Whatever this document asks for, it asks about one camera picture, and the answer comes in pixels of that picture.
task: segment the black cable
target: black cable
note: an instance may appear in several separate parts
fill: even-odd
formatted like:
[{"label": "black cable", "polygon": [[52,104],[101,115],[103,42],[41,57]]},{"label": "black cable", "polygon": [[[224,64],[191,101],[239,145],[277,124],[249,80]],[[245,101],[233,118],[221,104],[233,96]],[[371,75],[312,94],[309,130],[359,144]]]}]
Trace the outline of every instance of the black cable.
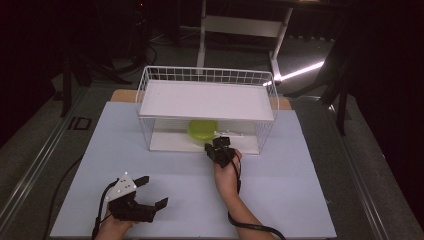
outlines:
[{"label": "black cable", "polygon": [[270,233],[277,235],[278,238],[280,238],[281,240],[286,240],[286,238],[283,236],[283,234],[275,228],[264,226],[264,225],[257,225],[257,224],[250,224],[250,223],[240,223],[240,222],[235,221],[231,217],[230,213],[228,213],[228,221],[230,221],[230,223],[232,225],[236,226],[236,227],[247,228],[247,229],[252,229],[252,230],[256,230],[256,231],[270,232]]},{"label": "black cable", "polygon": [[155,65],[156,58],[158,56],[158,52],[156,51],[156,49],[154,49],[152,46],[150,46],[150,44],[148,44],[147,47],[150,48],[153,51],[154,57],[153,57],[153,60],[151,62],[149,62],[150,60],[148,60],[147,57],[146,57],[146,63],[149,64],[149,65]]},{"label": "black cable", "polygon": [[99,233],[99,229],[100,229],[100,223],[102,223],[104,220],[106,220],[106,218],[108,218],[109,216],[107,216],[105,219],[102,219],[102,210],[103,210],[103,203],[104,203],[104,199],[106,197],[107,192],[109,191],[109,189],[111,189],[113,186],[115,186],[115,184],[119,181],[119,178],[116,179],[115,182],[110,183],[106,189],[103,191],[102,194],[102,198],[100,199],[100,205],[99,205],[99,212],[97,214],[96,217],[96,222],[94,224],[94,228],[93,228],[93,232],[91,233],[91,240],[94,240],[97,236],[97,234]]},{"label": "black cable", "polygon": [[56,196],[57,196],[57,193],[59,192],[60,186],[62,185],[63,180],[68,175],[68,173],[71,171],[71,169],[74,168],[81,160],[82,160],[82,156],[80,158],[78,158],[74,163],[72,163],[72,165],[66,170],[65,174],[59,180],[59,184],[56,186],[56,189],[53,193],[53,197],[52,197],[52,200],[51,200],[51,203],[50,203],[50,209],[49,209],[46,227],[44,229],[44,235],[43,235],[42,239],[47,239],[47,235],[48,235],[49,228],[50,228],[50,220],[51,220],[52,213],[53,213],[54,201],[56,200]]},{"label": "black cable", "polygon": [[112,213],[111,213],[111,214],[109,214],[109,215],[107,215],[105,218],[103,218],[103,220],[102,220],[102,221],[100,221],[100,223],[102,223],[102,222],[106,221],[106,219],[108,219],[110,216],[112,216]]}]

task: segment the white shelf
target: white shelf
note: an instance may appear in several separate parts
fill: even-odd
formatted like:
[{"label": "white shelf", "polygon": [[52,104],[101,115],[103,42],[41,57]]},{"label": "white shelf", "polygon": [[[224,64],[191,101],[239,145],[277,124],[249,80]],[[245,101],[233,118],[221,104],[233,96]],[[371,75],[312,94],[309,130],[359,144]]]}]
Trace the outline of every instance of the white shelf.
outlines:
[{"label": "white shelf", "polygon": [[263,86],[149,80],[140,117],[273,122]]}]

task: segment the white wire basket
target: white wire basket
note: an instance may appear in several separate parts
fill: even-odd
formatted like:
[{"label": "white wire basket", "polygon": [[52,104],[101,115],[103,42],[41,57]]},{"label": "white wire basket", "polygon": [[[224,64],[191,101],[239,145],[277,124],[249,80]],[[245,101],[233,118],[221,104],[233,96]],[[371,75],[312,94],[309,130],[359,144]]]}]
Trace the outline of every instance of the white wire basket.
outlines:
[{"label": "white wire basket", "polygon": [[158,151],[204,151],[187,128],[212,120],[231,147],[259,154],[279,110],[272,73],[218,68],[147,66],[136,104],[146,145]]}]

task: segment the yellow bowl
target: yellow bowl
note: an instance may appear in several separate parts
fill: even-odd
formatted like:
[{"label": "yellow bowl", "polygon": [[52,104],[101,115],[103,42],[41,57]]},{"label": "yellow bowl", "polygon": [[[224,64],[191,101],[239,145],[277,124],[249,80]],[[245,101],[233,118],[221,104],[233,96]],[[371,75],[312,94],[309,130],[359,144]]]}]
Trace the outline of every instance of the yellow bowl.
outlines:
[{"label": "yellow bowl", "polygon": [[218,121],[215,120],[191,120],[188,124],[188,135],[199,141],[210,141],[215,138],[218,130]]}]

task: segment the metal rail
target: metal rail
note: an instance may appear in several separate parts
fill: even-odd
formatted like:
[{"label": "metal rail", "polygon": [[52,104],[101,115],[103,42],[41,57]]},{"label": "metal rail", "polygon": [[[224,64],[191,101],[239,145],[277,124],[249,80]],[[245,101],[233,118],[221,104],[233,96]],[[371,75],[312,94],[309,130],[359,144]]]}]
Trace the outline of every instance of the metal rail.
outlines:
[{"label": "metal rail", "polygon": [[[332,113],[328,111],[328,109],[323,106],[324,111],[327,113],[327,117],[329,121],[335,122]],[[375,206],[374,200],[365,184],[365,181],[362,177],[362,174],[356,164],[355,158],[350,150],[350,146],[346,138],[343,138],[340,135],[340,132],[336,126],[336,124],[332,124],[332,131],[336,136],[338,136],[343,152],[346,154],[347,163],[349,165],[348,171],[352,177],[353,184],[355,185],[356,191],[358,192],[359,200],[362,203],[362,207],[364,208],[364,212],[367,215],[368,221],[370,223],[370,227],[373,231],[374,237],[376,240],[388,240],[389,236],[387,234],[386,228],[380,218],[380,214]]]},{"label": "metal rail", "polygon": [[52,133],[46,140],[38,155],[35,157],[31,166],[28,168],[23,177],[19,180],[9,199],[7,200],[4,208],[0,212],[0,239],[3,239],[10,224],[14,220],[20,207],[24,203],[26,197],[43,171],[45,165],[50,159],[51,154],[55,150],[61,136],[69,125],[72,115],[75,112],[78,103],[82,97],[88,92],[88,88],[80,88],[75,94],[75,104],[68,112],[68,114],[61,119]]}]

